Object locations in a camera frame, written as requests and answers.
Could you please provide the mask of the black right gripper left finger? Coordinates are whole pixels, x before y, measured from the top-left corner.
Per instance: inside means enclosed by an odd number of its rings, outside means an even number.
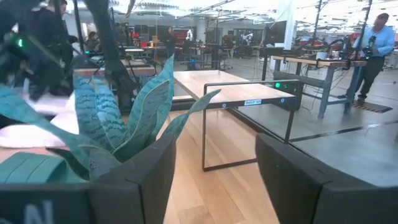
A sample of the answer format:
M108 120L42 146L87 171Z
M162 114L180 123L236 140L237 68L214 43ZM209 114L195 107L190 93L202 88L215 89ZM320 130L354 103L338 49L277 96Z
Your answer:
M175 157L166 134L92 182L1 184L0 224L162 224Z

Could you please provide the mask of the wooden workbench with grey legs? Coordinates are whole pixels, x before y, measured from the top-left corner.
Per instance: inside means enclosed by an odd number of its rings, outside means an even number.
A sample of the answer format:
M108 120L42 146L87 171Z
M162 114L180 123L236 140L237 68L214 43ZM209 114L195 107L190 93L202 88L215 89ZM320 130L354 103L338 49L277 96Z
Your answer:
M326 108L331 105L344 105L344 114L348 114L354 103L354 91L355 85L358 84L359 75L366 65L364 60L320 60L310 59L304 57L288 57L288 56L273 56L272 59L275 61L273 76L276 79L296 79L305 86L317 88L316 94L310 94L303 92L305 96L309 96L313 99L320 100L320 107L318 110L318 117L323 118L326 112ZM296 72L282 72L280 67L283 63L293 62L296 63ZM326 77L324 78L311 78L302 75L302 65L314 66L315 68L326 68ZM334 77L335 72L338 69L350 70L353 69L351 82L348 87L347 97L343 99L336 99L334 101L329 100L330 92L332 90L332 84L336 80Z

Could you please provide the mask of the black box with green light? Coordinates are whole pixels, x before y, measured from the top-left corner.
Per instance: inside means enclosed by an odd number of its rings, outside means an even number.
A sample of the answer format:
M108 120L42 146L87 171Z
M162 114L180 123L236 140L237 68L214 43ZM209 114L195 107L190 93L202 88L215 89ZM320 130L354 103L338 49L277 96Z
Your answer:
M303 93L303 83L302 82L285 82L282 80L277 80L272 84L274 89L289 93L297 97L297 102L295 104L295 111L298 111L301 106L302 93Z

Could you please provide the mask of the person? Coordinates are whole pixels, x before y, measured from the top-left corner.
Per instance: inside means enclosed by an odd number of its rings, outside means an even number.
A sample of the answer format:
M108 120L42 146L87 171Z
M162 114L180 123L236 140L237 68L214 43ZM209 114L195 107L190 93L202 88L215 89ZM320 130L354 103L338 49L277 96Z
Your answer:
M39 76L36 93L49 92L55 96L67 96L73 92L70 74L73 60L72 43L77 37L69 35L63 21L67 0L49 0L48 6L35 15L35 38L48 50L56 61L40 60L36 72Z
M88 38L85 42L85 47L86 50L90 51L90 52L99 52L100 51L100 40L98 37L97 32L95 31L91 31L88 34Z
M172 27L168 27L167 33L164 36L164 45L167 53L167 58L170 58L175 53L175 44L177 38Z
M374 80L383 68L386 55L394 48L395 32L391 27L386 25L388 19L389 14L382 13L376 17L373 26L367 27L364 31L361 49L365 48L371 39L374 39L374 43L370 48L372 54L361 72L359 83L355 90L358 91L361 84L363 84L358 95L359 101L364 101L367 98Z

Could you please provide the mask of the wooden table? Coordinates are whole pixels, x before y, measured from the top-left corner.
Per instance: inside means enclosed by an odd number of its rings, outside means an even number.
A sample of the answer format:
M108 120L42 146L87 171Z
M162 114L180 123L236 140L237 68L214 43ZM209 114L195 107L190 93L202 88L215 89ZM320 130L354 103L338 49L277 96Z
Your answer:
M143 59L137 60L121 60L129 74L135 74L136 76L151 76L155 73L155 68L148 63L145 63ZM92 75L104 75L105 67L101 68L78 68L74 70L77 75L92 76Z

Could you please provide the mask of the black floor mat yellow stripes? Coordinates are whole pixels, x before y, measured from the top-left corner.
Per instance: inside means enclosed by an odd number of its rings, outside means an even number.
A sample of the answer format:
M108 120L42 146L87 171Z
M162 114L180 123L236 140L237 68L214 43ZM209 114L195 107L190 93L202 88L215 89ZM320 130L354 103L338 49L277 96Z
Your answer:
M378 105L378 104L368 103L365 101L358 101L358 100L354 101L352 107L360 109L360 110L371 111L374 113L385 113L385 112L392 110L392 108L389 106Z

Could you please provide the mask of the green snake plant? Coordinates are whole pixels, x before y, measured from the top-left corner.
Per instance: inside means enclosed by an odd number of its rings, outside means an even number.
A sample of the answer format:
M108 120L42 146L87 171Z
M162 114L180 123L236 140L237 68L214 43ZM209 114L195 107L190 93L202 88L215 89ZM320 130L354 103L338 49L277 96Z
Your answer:
M44 155L61 157L86 182L121 166L166 134L180 136L190 115L203 111L215 91L207 93L190 109L167 122L174 93L174 60L168 58L162 72L138 93L128 119L123 119L116 97L99 78L73 81L78 134L54 126L14 90L0 85L0 114L44 129L66 146L48 147Z

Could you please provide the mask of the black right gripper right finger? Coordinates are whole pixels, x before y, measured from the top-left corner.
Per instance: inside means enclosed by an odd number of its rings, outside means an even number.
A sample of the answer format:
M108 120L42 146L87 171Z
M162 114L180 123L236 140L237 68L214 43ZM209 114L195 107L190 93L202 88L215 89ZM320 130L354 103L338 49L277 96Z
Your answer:
M280 224L398 224L398 186L357 179L266 134L255 152Z

